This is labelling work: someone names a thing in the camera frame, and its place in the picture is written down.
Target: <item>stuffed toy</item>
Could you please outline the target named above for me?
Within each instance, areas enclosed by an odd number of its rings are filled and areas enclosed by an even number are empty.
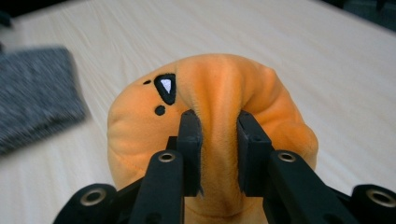
[[[108,162],[116,187],[145,175],[150,157],[177,136],[192,109],[202,125],[201,187],[185,198],[186,223],[263,223],[262,198],[238,185],[236,121],[252,114],[275,149],[298,153],[314,169],[318,140],[276,72],[236,55],[206,54],[169,63],[130,84],[108,115]]]

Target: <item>table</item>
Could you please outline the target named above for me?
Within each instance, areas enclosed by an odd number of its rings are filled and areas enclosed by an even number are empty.
[[[7,50],[66,46],[89,114],[0,158],[2,223],[50,223],[77,190],[113,184],[111,103],[155,68],[211,52],[277,71],[317,134],[326,184],[396,191],[396,34],[319,1],[69,1],[18,17],[0,39]]]

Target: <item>gray cloth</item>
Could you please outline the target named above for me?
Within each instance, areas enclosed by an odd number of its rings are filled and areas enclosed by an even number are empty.
[[[0,53],[0,154],[84,117],[67,49]]]

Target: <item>orange plush toy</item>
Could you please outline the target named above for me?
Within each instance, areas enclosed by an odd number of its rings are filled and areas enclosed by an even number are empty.
[[[145,175],[150,157],[176,136],[192,109],[201,121],[201,186],[186,198],[186,223],[263,223],[262,199],[238,185],[236,121],[252,114],[275,149],[294,151],[315,168],[318,140],[273,69],[226,54],[169,63],[129,85],[108,116],[108,162],[118,189]]]

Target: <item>black and white embroidered eye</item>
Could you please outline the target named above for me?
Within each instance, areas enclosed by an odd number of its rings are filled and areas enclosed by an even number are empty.
[[[176,100],[176,76],[175,74],[159,75],[154,79],[155,88],[167,105],[172,105]]]

